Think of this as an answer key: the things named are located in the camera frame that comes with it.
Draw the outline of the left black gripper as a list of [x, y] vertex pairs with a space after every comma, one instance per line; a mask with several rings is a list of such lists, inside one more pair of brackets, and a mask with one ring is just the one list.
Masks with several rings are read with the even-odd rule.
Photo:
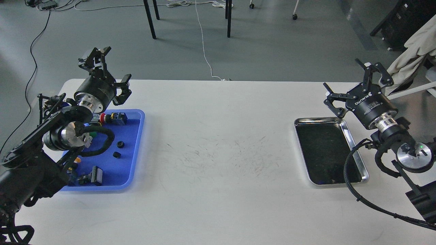
[[105, 57], [111, 51], [111, 47], [102, 49], [93, 48], [88, 55], [78, 59], [78, 66], [89, 73], [89, 77], [81, 84], [74, 94], [78, 105], [87, 107], [92, 113], [103, 113], [110, 102], [115, 106], [126, 102], [132, 91], [129, 89], [131, 74], [124, 75], [121, 82], [116, 82], [113, 77], [108, 77]]

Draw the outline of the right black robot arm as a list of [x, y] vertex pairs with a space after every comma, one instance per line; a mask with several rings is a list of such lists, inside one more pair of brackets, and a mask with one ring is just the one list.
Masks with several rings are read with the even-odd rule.
[[[354, 146], [348, 154], [343, 168], [344, 181], [357, 201], [379, 212], [410, 224], [435, 230], [436, 191], [435, 182], [419, 186], [409, 178], [407, 172], [423, 173], [430, 170], [435, 163], [435, 142], [421, 143], [408, 132], [410, 122], [404, 118], [394, 118], [398, 109], [382, 92], [383, 88], [393, 85], [393, 78], [381, 63], [363, 63], [356, 59], [364, 69], [361, 83], [346, 93], [334, 93], [327, 89], [324, 104], [339, 118], [352, 112], [367, 130], [375, 129], [371, 138], [365, 138]], [[375, 163], [384, 173], [392, 177], [402, 177], [411, 191], [406, 196], [417, 209], [423, 220], [389, 212], [365, 199], [351, 185], [348, 177], [348, 162], [362, 146], [375, 148]]]

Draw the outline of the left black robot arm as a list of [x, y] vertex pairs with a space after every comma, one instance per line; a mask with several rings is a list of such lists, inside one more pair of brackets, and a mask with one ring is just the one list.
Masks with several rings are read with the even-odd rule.
[[1, 244], [26, 245], [34, 235], [30, 225], [15, 225], [15, 215], [24, 205], [52, 197], [67, 185], [67, 171], [77, 156], [100, 155], [115, 139], [112, 130], [90, 125], [94, 113], [103, 113], [109, 104], [121, 105], [131, 95], [131, 74], [117, 82], [108, 72], [105, 58], [111, 47], [93, 48], [78, 59], [78, 66], [89, 76], [73, 99], [39, 96], [46, 100], [39, 126], [1, 160]]

